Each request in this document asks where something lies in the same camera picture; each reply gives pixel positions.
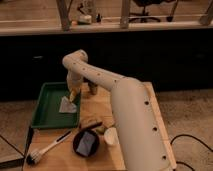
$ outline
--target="floor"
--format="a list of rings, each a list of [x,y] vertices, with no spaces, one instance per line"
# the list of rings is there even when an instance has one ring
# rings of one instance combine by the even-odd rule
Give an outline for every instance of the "floor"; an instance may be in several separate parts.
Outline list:
[[[156,93],[170,140],[179,134],[190,134],[213,146],[213,89],[170,91]],[[27,128],[36,100],[0,102],[0,134],[24,152]],[[213,170],[213,154],[192,138],[181,137],[174,141],[177,161],[186,162],[196,171]],[[0,159],[19,155],[0,140]],[[4,169],[20,171],[21,167]],[[188,171],[178,165],[177,171]]]

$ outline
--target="brush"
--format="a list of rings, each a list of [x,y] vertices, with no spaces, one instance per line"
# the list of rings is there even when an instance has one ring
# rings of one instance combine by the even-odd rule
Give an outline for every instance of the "brush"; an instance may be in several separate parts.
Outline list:
[[[58,139],[56,139],[55,141],[53,141],[50,145],[48,145],[47,147],[39,150],[39,149],[34,149],[30,154],[28,154],[26,162],[28,165],[35,165],[37,164],[41,159],[42,156],[49,151],[51,148],[55,147],[57,144],[61,143],[62,141],[64,141],[69,134],[71,133],[71,131],[68,131],[67,133],[65,133],[64,135],[62,135],[61,137],[59,137]]]

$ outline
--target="green tray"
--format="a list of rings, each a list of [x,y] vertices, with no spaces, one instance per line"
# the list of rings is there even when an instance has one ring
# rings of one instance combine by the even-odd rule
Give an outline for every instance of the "green tray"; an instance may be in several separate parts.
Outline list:
[[[36,129],[77,127],[79,123],[81,95],[79,93],[73,102],[77,106],[76,113],[59,113],[61,98],[63,96],[69,96],[65,82],[44,83],[40,91],[31,127]]]

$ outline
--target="black wall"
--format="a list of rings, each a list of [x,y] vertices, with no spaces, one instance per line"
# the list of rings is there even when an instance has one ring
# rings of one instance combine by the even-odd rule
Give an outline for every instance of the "black wall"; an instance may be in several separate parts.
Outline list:
[[[78,49],[89,63],[156,91],[213,87],[213,30],[161,30],[0,37],[0,99],[37,98],[43,82],[65,81],[62,58]]]

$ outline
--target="cable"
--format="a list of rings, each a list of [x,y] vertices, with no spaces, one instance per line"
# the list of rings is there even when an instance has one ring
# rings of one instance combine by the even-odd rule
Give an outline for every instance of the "cable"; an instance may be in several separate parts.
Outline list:
[[[24,154],[19,149],[17,149],[13,144],[11,144],[9,141],[7,141],[7,139],[4,138],[1,134],[0,134],[0,138],[2,138],[9,146],[11,146],[14,150],[16,150],[19,154],[21,154],[22,157],[25,158]]]
[[[193,135],[189,135],[189,134],[180,134],[180,135],[175,136],[175,137],[171,140],[170,144],[172,145],[173,142],[174,142],[177,138],[179,138],[179,137],[190,137],[190,138],[193,138],[193,139],[197,140],[198,142],[200,142],[202,145],[204,145],[204,146],[205,146],[207,149],[209,149],[211,152],[213,152],[213,149],[212,149],[210,146],[208,146],[206,143],[204,143],[204,142],[203,142],[202,140],[200,140],[199,138],[197,138],[197,137],[195,137],[195,136],[193,136]]]
[[[68,6],[68,9],[67,9],[68,14],[70,13],[72,3],[73,3],[73,0],[70,0],[69,6]]]
[[[197,138],[197,137],[195,137],[195,136],[193,136],[193,135],[189,135],[189,134],[180,134],[180,135],[175,136],[175,137],[171,140],[170,144],[172,145],[172,144],[174,143],[174,141],[175,141],[177,138],[179,138],[179,137],[190,137],[190,138],[193,138],[193,139],[197,140],[198,142],[200,142],[202,145],[204,145],[208,150],[210,150],[211,152],[213,152],[213,149],[212,149],[210,146],[208,146],[206,143],[204,143],[204,142],[203,142],[202,140],[200,140],[199,138]],[[190,166],[189,164],[187,164],[187,163],[185,163],[185,162],[177,161],[176,163],[177,163],[177,164],[184,165],[184,166],[188,167],[189,169],[191,169],[192,171],[195,171],[195,169],[194,169],[192,166]]]
[[[184,165],[184,166],[188,167],[189,169],[191,169],[192,171],[195,171],[195,169],[194,169],[192,166],[188,165],[188,164],[187,164],[187,163],[185,163],[185,162],[182,162],[182,161],[176,161],[176,163],[177,163],[177,164],[182,164],[182,165]]]

